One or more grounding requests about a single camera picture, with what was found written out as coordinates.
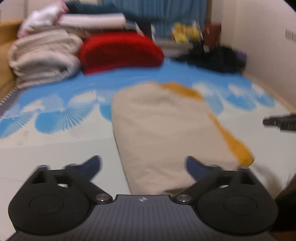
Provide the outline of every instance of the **blue curtain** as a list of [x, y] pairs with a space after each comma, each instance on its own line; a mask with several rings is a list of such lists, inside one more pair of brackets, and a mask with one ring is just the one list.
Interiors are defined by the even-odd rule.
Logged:
[[203, 26], [207, 11], [207, 0], [103, 0], [104, 5], [110, 2], [138, 16], [161, 19], [153, 23], [157, 37], [170, 36], [174, 22], [191, 24], [195, 19]]

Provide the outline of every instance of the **mattress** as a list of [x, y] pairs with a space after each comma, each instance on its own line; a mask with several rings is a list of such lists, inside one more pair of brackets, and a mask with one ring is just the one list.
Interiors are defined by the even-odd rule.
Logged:
[[151, 80], [175, 81], [201, 92], [220, 123], [251, 150], [251, 169], [273, 197], [291, 181], [296, 135], [262, 126], [264, 117], [288, 111], [247, 78], [168, 59], [159, 68], [79, 73], [63, 82], [16, 91], [0, 107], [0, 238], [13, 233], [9, 201], [37, 165], [60, 169], [100, 155], [102, 171], [93, 182], [113, 197], [130, 193], [113, 136], [110, 103], [116, 91]]

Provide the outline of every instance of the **red cushion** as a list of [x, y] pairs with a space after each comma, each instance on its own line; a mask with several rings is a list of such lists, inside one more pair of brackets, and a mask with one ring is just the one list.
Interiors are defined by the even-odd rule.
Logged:
[[163, 62], [162, 50], [137, 33], [103, 33], [91, 36], [80, 49], [84, 74], [120, 67], [157, 67]]

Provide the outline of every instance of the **black circular disc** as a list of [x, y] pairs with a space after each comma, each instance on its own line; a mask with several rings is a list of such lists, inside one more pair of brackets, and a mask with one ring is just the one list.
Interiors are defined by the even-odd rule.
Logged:
[[35, 235], [53, 235], [81, 224], [90, 210], [87, 198], [71, 188], [34, 184], [18, 192], [8, 207], [16, 229]]
[[220, 232], [252, 235], [274, 223], [277, 206], [253, 185], [239, 184], [207, 192], [199, 199], [197, 212], [206, 224]]

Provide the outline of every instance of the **beige blanket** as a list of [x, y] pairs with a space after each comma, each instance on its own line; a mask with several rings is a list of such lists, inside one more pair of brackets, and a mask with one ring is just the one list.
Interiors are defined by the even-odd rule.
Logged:
[[50, 83], [74, 75], [80, 68], [82, 40], [65, 30], [45, 31], [15, 41], [9, 65], [18, 76], [17, 87]]
[[192, 185], [186, 156], [225, 170], [254, 160], [220, 126], [199, 93], [177, 84], [145, 83], [123, 89], [114, 96], [111, 111], [132, 194], [175, 195]]

